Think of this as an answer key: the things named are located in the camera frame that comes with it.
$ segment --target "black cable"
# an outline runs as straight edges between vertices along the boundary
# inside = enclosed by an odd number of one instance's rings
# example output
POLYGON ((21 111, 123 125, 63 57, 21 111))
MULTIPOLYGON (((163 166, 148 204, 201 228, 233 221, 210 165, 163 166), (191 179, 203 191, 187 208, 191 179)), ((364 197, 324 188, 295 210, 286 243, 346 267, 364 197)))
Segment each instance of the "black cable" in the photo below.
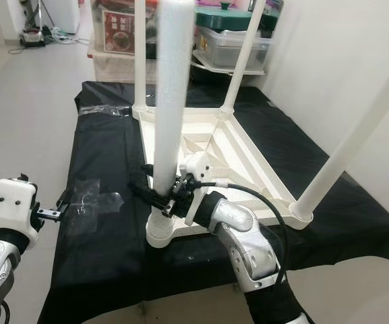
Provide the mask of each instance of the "black cable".
POLYGON ((277 241, 278 244, 278 256, 280 260, 283 260, 284 258, 284 246, 282 245, 282 240, 281 238, 274 232, 272 231, 269 226, 264 225, 263 223, 259 222, 260 226, 267 231, 271 236, 274 237, 274 239, 277 241))
POLYGON ((12 55, 17 55, 17 54, 21 54, 25 50, 26 50, 25 47, 20 47, 19 49, 9 49, 7 51, 7 53, 12 54, 12 55))
POLYGON ((8 304, 5 300, 1 303, 1 306, 4 308, 5 311, 5 320, 4 324, 8 324, 10 322, 10 308, 8 307, 8 304))
POLYGON ((25 29, 27 29, 31 23, 31 21, 35 18, 35 16, 38 13, 38 5, 35 7, 34 11, 32 12, 31 16, 29 16, 25 21, 25 29))
MULTIPOLYGON (((215 182, 204 182, 204 183, 201 183, 200 186, 201 187, 215 187, 216 183, 215 182)), ((278 209, 276 209, 276 207, 265 196, 262 196, 261 194, 259 194, 255 190, 249 189, 249 188, 244 187, 244 186, 240 186, 238 184, 227 184, 227 187, 232 188, 232 189, 238 189, 241 191, 245 191, 245 192, 255 196, 256 198, 259 198, 263 203, 266 204, 266 206, 268 206, 270 208, 270 210, 274 213, 276 219, 278 220, 278 222, 281 226, 282 235, 284 236, 284 256, 282 258, 282 261, 280 264, 281 267, 280 267, 280 270, 278 271, 278 276, 276 277, 276 281, 275 281, 275 286, 280 285, 281 281, 286 273, 287 264, 289 263, 289 257, 290 257, 290 254, 289 254, 289 252, 290 252, 289 251, 289 245, 290 245, 289 244, 289 234, 287 232, 287 226, 286 226, 286 223, 284 222, 284 219, 282 218, 278 209)))

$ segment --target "clear tape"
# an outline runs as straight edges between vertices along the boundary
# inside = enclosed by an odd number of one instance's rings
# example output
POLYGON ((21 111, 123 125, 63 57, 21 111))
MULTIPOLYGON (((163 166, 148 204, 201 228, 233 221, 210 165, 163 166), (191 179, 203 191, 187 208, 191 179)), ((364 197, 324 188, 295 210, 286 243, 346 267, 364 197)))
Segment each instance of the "clear tape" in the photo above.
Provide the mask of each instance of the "clear tape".
POLYGON ((88 115, 90 113, 105 113, 106 115, 127 117, 130 116, 130 106, 112 106, 112 105, 98 105, 89 107, 80 107, 79 116, 88 115))
POLYGON ((97 231, 98 217, 106 213, 118 213, 123 204, 118 192, 100 193, 100 180, 76 180, 73 195, 66 214, 65 235, 75 236, 97 231))

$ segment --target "white joint cover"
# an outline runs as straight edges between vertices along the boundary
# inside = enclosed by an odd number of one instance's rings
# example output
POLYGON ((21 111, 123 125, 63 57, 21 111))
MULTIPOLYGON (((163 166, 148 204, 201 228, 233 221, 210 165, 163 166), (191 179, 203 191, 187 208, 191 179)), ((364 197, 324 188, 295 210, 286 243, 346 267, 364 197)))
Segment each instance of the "white joint cover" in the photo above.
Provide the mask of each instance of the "white joint cover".
POLYGON ((28 248, 38 240, 37 231, 31 226, 31 202, 36 189, 20 180, 0 180, 0 228, 11 228, 30 239, 28 248))
POLYGON ((181 176, 192 173, 194 179, 209 182, 212 179, 212 165, 207 152, 196 152, 188 155, 180 164, 181 176))

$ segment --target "black fabric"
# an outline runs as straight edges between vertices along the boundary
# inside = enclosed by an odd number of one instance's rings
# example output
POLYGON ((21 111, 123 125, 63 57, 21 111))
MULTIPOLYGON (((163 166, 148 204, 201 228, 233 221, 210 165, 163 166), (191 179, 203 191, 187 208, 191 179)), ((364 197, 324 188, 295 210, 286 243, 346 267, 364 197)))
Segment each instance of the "black fabric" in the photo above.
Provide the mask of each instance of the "black fabric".
MULTIPOLYGON (((220 107, 226 88, 195 86, 187 105, 220 107)), ((148 88, 148 104, 154 89, 148 88)), ((130 106, 133 86, 85 82, 76 98, 79 107, 130 106)), ((295 198, 298 198, 327 155, 255 88, 241 88, 235 116, 295 198)), ((128 183, 146 183, 138 122, 103 113, 78 118, 67 187, 100 180, 100 192, 118 192, 118 213, 102 213, 92 232, 73 235, 81 219, 61 222, 51 289, 40 323, 81 323, 101 313, 164 296, 235 282, 227 252, 211 235, 179 238, 163 249, 150 247, 145 224, 150 207, 133 197, 128 183)), ((333 265, 366 255, 389 259, 389 214, 362 187, 345 175, 337 181, 302 231, 289 228, 289 269, 333 265)), ((279 227, 273 227, 280 235, 279 227)), ((272 243, 270 232, 263 230, 272 243)))
POLYGON ((202 202, 199 205, 199 208, 194 215, 193 221, 195 221, 200 226, 208 228, 210 225, 210 218, 212 216, 212 212, 217 204, 217 202, 221 198, 226 198, 223 194, 212 191, 210 194, 205 194, 202 202))
POLYGON ((289 282, 245 293, 254 324, 287 324, 304 313, 289 282))
POLYGON ((0 228, 0 241, 16 246, 22 255, 30 243, 30 239, 23 233, 11 228, 0 228))

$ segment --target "electrical cord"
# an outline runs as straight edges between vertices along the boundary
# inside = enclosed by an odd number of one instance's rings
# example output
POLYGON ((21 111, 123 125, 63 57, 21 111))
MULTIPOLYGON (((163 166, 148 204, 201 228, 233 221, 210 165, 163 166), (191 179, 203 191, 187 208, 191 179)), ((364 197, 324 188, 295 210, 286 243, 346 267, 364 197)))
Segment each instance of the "electrical cord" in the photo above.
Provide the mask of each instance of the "electrical cord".
POLYGON ((266 226, 266 225, 264 225, 264 224, 262 224, 260 222, 259 222, 259 224, 260 224, 260 226, 262 226, 262 228, 265 231, 267 231, 276 240, 277 245, 278 245, 278 253, 276 253, 276 254, 278 255, 278 258, 280 260, 282 260, 284 258, 284 254, 283 254, 284 253, 284 246, 282 245, 281 238, 274 231, 272 231, 268 226, 266 226))
POLYGON ((31 22, 35 18, 35 16, 38 13, 38 5, 35 7, 34 11, 31 13, 31 16, 29 16, 25 21, 25 29, 28 29, 30 27, 31 22))
POLYGON ((11 55, 19 55, 22 54, 25 50, 30 51, 33 49, 41 49, 42 47, 19 47, 18 49, 9 49, 7 53, 11 55))
POLYGON ((83 45, 88 45, 87 43, 83 43, 81 41, 89 41, 89 39, 85 38, 79 38, 76 35, 70 36, 66 32, 64 32, 62 29, 59 27, 53 27, 51 30, 52 38, 55 42, 59 44, 64 44, 64 45, 70 45, 70 44, 76 44, 80 43, 83 45))
MULTIPOLYGON (((199 185, 201 187, 215 187, 216 183, 215 182, 202 182, 199 185)), ((280 265, 281 267, 280 267, 280 270, 278 271, 278 276, 276 277, 276 281, 275 281, 275 286, 276 287, 279 286, 281 284, 281 281, 282 281, 285 273, 286 273, 287 265, 289 263, 289 257, 290 257, 290 254, 289 254, 289 246, 290 246, 289 233, 287 232, 287 226, 286 226, 286 223, 284 222, 284 219, 282 218, 278 209, 276 209, 276 207, 265 196, 259 194, 255 190, 252 190, 250 188, 247 188, 247 187, 244 187, 244 186, 241 186, 238 184, 227 184, 227 187, 244 191, 244 192, 251 194, 251 195, 255 196, 256 198, 260 199, 263 203, 265 203, 266 206, 269 207, 269 209, 274 213, 276 219, 278 220, 280 227, 281 227, 281 230, 282 230, 282 235, 284 236, 284 256, 282 258, 281 265, 280 265)))
POLYGON ((4 308, 5 311, 5 320, 4 324, 8 324, 10 322, 10 308, 8 307, 8 304, 5 300, 1 303, 1 306, 4 308))

